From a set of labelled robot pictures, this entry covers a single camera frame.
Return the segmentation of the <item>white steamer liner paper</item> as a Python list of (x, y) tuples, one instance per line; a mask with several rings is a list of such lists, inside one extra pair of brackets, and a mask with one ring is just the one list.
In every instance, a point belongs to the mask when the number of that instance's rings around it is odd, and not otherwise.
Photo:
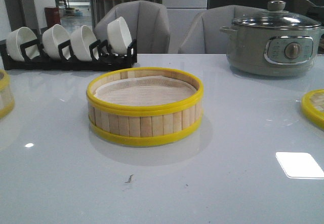
[(164, 76), (122, 79), (100, 86), (95, 97), (126, 106), (157, 106), (192, 96), (196, 89), (187, 82)]

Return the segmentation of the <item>glass pot lid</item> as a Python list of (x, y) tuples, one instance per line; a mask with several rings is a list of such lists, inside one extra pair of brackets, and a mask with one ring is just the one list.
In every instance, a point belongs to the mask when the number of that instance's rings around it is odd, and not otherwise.
[(269, 1), (267, 10), (235, 18), (232, 24), (273, 29), (315, 29), (321, 27), (320, 22), (304, 15), (286, 11), (285, 7), (285, 1)]

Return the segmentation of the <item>bamboo steamer lid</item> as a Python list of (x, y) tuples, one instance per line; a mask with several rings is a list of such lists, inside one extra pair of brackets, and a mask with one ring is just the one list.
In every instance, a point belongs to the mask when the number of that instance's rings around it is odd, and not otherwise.
[(323, 130), (323, 89), (307, 92), (302, 97), (301, 110), (309, 121)]

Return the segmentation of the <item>grey chair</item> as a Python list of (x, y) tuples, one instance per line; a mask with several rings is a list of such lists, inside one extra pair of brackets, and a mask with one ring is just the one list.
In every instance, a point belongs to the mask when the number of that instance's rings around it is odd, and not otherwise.
[(179, 54), (225, 54), (229, 37), (220, 31), (230, 27), (234, 18), (263, 11), (263, 9), (229, 5), (198, 13), (178, 49)]
[(170, 26), (167, 8), (149, 1), (132, 1), (113, 7), (95, 26), (94, 34), (99, 40), (108, 39), (107, 25), (123, 17), (131, 36), (137, 40), (140, 54), (166, 54), (170, 42)]

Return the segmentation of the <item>black bowl rack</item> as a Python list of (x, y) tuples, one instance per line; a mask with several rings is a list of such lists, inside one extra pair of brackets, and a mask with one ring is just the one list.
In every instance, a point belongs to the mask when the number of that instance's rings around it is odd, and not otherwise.
[(6, 40), (1, 41), (1, 56), (5, 70), (92, 70), (114, 71), (133, 67), (137, 62), (137, 40), (127, 47), (126, 55), (117, 55), (107, 40), (97, 40), (89, 45), (90, 61), (80, 61), (75, 56), (70, 40), (58, 45), (60, 59), (52, 59), (45, 53), (39, 39), (25, 42), (21, 46), (22, 61), (16, 61), (7, 52)]

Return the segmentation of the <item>right grey chair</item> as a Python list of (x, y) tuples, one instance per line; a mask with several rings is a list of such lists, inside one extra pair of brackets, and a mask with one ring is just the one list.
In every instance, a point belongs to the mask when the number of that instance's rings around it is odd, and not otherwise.
[(229, 37), (220, 31), (230, 27), (234, 18), (263, 11), (263, 9), (229, 5), (198, 13), (178, 49), (179, 54), (225, 54)]

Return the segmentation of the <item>left grey chair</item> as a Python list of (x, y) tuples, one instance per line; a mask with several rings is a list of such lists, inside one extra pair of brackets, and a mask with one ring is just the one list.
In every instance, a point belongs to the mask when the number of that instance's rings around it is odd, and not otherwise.
[(140, 54), (166, 54), (170, 42), (170, 26), (167, 8), (149, 1), (132, 1), (113, 7), (95, 26), (94, 34), (99, 40), (108, 39), (107, 25), (123, 17), (131, 36), (137, 40)]

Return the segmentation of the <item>white bowl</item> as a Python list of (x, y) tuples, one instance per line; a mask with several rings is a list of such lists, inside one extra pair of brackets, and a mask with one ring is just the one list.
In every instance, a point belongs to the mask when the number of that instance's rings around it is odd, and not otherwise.
[(70, 40), (70, 34), (60, 24), (55, 24), (43, 33), (44, 50), (52, 59), (60, 60), (58, 45)]
[(132, 37), (124, 17), (118, 17), (107, 25), (107, 35), (114, 53), (127, 54)]
[(7, 39), (7, 52), (13, 60), (24, 61), (20, 45), (37, 39), (35, 33), (28, 27), (20, 27), (12, 31)]
[(96, 41), (94, 33), (86, 25), (79, 27), (70, 35), (72, 50), (80, 61), (92, 61), (89, 46)]

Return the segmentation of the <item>red bin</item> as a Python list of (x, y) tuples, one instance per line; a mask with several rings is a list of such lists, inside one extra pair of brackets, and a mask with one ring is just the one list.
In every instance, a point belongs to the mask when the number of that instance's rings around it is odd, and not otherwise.
[(61, 24), (58, 7), (45, 7), (44, 10), (45, 10), (47, 28), (51, 28), (55, 24)]

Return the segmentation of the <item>grey-green electric pot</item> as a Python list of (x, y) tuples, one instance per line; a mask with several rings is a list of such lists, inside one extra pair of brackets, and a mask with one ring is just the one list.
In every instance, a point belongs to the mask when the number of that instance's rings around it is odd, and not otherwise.
[(291, 77), (314, 66), (323, 28), (270, 29), (232, 25), (220, 31), (229, 36), (227, 60), (244, 72)]

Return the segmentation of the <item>white cabinet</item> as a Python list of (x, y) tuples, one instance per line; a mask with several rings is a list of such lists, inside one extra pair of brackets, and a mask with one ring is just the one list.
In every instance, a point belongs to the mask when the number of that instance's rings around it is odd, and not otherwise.
[(180, 44), (196, 14), (207, 9), (207, 0), (162, 0), (167, 8), (170, 24), (168, 52), (178, 52)]

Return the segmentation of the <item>bamboo steamer tier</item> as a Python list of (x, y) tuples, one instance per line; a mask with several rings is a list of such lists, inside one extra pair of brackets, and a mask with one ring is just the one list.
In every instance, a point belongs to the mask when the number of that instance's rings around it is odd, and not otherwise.
[(1, 118), (9, 114), (15, 105), (13, 93), (10, 88), (10, 77), (1, 69)]
[[(157, 106), (118, 105), (95, 97), (96, 89), (107, 83), (149, 76), (164, 76), (187, 82), (196, 92), (184, 100)], [(88, 117), (92, 130), (106, 140), (131, 146), (162, 145), (185, 138), (200, 126), (203, 94), (201, 80), (182, 70), (162, 67), (117, 70), (89, 83), (86, 90)]]

